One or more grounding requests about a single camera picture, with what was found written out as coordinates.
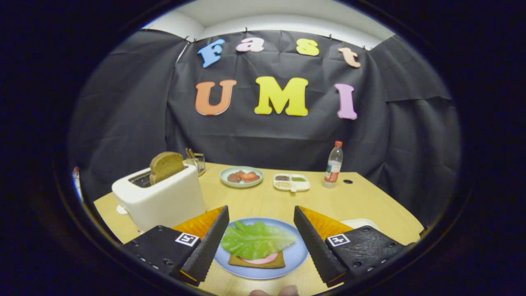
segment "black curtain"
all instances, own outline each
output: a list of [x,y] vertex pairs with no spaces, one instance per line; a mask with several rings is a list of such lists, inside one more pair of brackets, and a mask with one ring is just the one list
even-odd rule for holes
[[167,150],[166,98],[175,60],[186,42],[140,31],[105,58],[81,90],[68,139],[84,199],[111,192],[116,180],[150,165]]
[[[236,51],[248,37],[264,39],[264,50]],[[197,52],[219,38],[225,40],[220,59],[203,68]],[[299,54],[300,38],[316,41],[320,53]],[[358,54],[360,68],[345,62],[341,47]],[[274,77],[281,88],[293,77],[307,79],[308,115],[256,114],[260,89],[255,80],[261,76]],[[229,107],[216,116],[199,114],[196,84],[216,84],[210,91],[213,105],[220,100],[222,80],[237,81]],[[355,120],[337,116],[336,83],[355,89]],[[452,193],[459,131],[446,87],[396,36],[366,51],[298,32],[232,33],[189,43],[141,31],[115,49],[88,81],[73,121],[70,155],[72,165],[80,167],[84,192],[95,200],[165,150],[184,153],[191,147],[209,162],[323,171],[334,141],[343,141],[342,170],[360,173],[426,226]]]

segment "white toaster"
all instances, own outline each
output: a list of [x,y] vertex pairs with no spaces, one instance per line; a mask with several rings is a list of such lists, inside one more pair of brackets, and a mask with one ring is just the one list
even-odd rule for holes
[[112,191],[140,231],[157,225],[174,227],[206,211],[197,168],[185,168],[155,185],[150,168],[115,181]]

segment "wooden table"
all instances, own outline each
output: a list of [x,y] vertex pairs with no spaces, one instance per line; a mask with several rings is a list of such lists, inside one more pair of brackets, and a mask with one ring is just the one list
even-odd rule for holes
[[[199,183],[206,209],[228,205],[231,221],[247,217],[267,217],[294,225],[294,207],[301,205],[338,221],[369,219],[381,232],[402,244],[418,241],[419,233],[423,230],[411,213],[358,173],[340,173],[336,187],[327,189],[322,186],[324,172],[260,169],[264,173],[260,184],[238,189],[221,183],[219,173],[228,167],[231,166],[206,163],[206,172],[199,177]],[[277,173],[303,174],[309,179],[311,188],[296,193],[277,190],[272,184],[272,178]],[[345,184],[345,179],[352,180],[353,183]],[[122,243],[126,243],[139,236],[139,233],[128,215],[117,213],[117,205],[117,198],[113,193],[95,201],[95,207],[108,227]],[[199,288],[216,295],[247,296],[255,289],[277,295],[281,288],[289,284],[297,285],[302,296],[328,290],[310,256],[298,269],[273,280],[241,278],[213,261],[206,281]]]

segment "white container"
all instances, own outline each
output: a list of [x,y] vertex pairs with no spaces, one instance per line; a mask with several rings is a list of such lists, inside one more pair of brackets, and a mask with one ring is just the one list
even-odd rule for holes
[[[278,180],[279,177],[285,177],[286,180]],[[303,178],[305,181],[293,181],[292,178]],[[274,187],[279,190],[290,190],[292,192],[309,190],[310,183],[304,175],[298,174],[275,174],[274,175]]]
[[150,168],[113,183],[112,191],[119,204],[140,231],[157,225],[171,228],[206,211],[197,168],[191,164],[184,166],[184,170],[153,186],[140,185],[149,184]]

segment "water bottle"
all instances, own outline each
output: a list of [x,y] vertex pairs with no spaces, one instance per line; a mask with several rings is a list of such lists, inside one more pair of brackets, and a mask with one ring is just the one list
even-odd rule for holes
[[335,147],[329,154],[329,161],[327,164],[327,171],[325,172],[325,179],[323,185],[326,188],[334,188],[338,173],[340,173],[341,163],[343,162],[343,151],[341,149],[342,143],[336,141]]

